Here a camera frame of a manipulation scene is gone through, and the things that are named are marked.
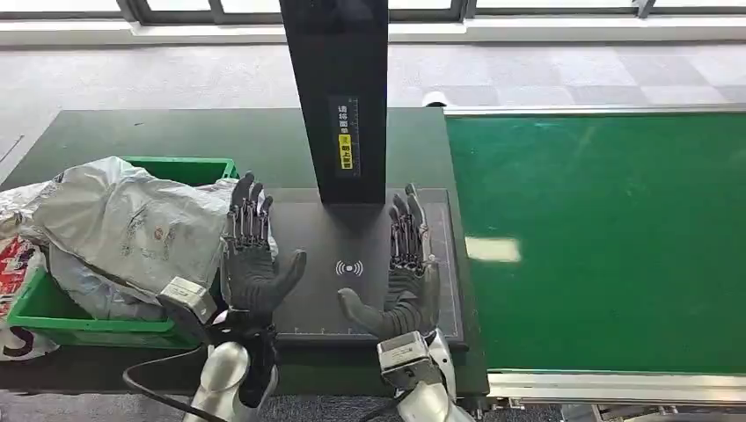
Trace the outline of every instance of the black cable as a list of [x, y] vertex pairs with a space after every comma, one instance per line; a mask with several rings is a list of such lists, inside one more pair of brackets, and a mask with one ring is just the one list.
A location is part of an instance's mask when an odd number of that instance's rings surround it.
[[135, 380], [133, 380], [132, 377], [129, 375], [130, 371], [139, 369], [141, 367], [147, 367], [148, 365], [154, 365], [154, 364], [158, 364], [158, 363], [164, 363], [164, 362], [167, 362], [169, 360], [175, 360], [175, 359], [180, 359], [180, 358], [184, 358], [184, 357], [187, 357], [187, 356], [191, 356], [192, 354], [197, 353], [200, 350], [202, 350], [202, 348], [203, 347], [197, 347], [196, 349], [190, 350], [189, 352], [186, 352], [186, 353], [177, 354], [177, 355], [174, 355], [174, 356], [168, 356], [168, 357], [162, 358], [162, 359], [151, 360], [149, 362], [143, 362], [143, 363], [139, 363], [137, 365], [134, 365], [132, 367], [128, 367], [121, 374], [121, 379], [130, 388], [136, 389], [137, 391], [143, 393], [143, 395], [145, 395], [146, 397], [152, 398], [153, 400], [155, 400], [155, 401], [157, 401], [159, 403], [165, 404], [167, 406], [171, 406], [172, 408], [178, 409], [180, 411], [185, 411], [186, 413], [191, 413], [191, 414], [193, 414], [193, 415], [195, 415], [195, 416], [197, 416], [199, 418], [203, 418], [203, 419], [207, 420], [208, 422], [227, 422], [225, 419], [218, 418], [217, 416], [209, 414], [209, 413], [207, 413], [206, 411], [204, 411], [202, 409], [197, 409], [196, 407], [192, 407], [189, 404], [181, 403], [179, 400], [175, 400], [173, 398], [166, 397], [166, 396], [163, 396], [161, 394], [158, 394], [157, 392], [153, 391], [152, 389], [148, 389], [148, 388], [142, 386], [142, 384], [140, 384], [139, 382], [136, 382]]
[[401, 403], [402, 400], [404, 400], [407, 396], [412, 394], [413, 391], [414, 391], [413, 389], [410, 389], [408, 391], [401, 393], [398, 397], [394, 397], [394, 399], [391, 400], [389, 403], [368, 412], [365, 416], [360, 418], [358, 422], [368, 422], [371, 419], [375, 419], [375, 418], [378, 418], [379, 416], [383, 416], [385, 413], [388, 413], [389, 411], [393, 411], [394, 409], [396, 409], [396, 406], [398, 406], [399, 403]]

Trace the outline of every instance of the black display stand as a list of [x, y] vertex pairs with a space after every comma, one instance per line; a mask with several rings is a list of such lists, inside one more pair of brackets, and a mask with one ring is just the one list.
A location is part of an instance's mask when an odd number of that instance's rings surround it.
[[281, 0], [318, 190], [385, 200], [387, 0]]

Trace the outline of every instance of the window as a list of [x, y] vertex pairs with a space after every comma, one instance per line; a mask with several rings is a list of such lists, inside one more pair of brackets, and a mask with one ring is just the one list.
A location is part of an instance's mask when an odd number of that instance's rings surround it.
[[222, 0], [226, 13], [280, 13], [280, 0]]
[[209, 11], [208, 0], [148, 0], [152, 11]]
[[389, 0], [389, 9], [450, 9], [450, 0]]
[[656, 0], [652, 13], [746, 13], [746, 0]]
[[631, 0], [477, 0], [477, 13], [634, 13], [634, 7]]
[[0, 18], [120, 18], [117, 0], [0, 0]]

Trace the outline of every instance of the yellow label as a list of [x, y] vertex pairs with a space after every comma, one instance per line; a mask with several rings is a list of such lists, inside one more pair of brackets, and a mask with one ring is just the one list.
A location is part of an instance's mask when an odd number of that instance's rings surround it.
[[340, 164], [342, 170], [352, 170], [352, 137], [340, 135]]

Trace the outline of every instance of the black glove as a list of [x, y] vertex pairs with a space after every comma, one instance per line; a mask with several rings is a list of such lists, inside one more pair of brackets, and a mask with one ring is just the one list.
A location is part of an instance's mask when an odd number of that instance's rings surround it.
[[305, 271], [306, 253], [296, 251], [285, 272], [278, 275], [269, 250], [269, 208], [272, 197], [260, 203], [261, 183], [250, 172], [231, 195], [222, 262], [223, 299], [234, 310], [269, 318]]
[[412, 184], [405, 193], [406, 202], [394, 195], [389, 210], [391, 262], [384, 311], [363, 304], [350, 288], [337, 292], [345, 317], [381, 340], [410, 331], [428, 335], [438, 322], [440, 274], [425, 211]]

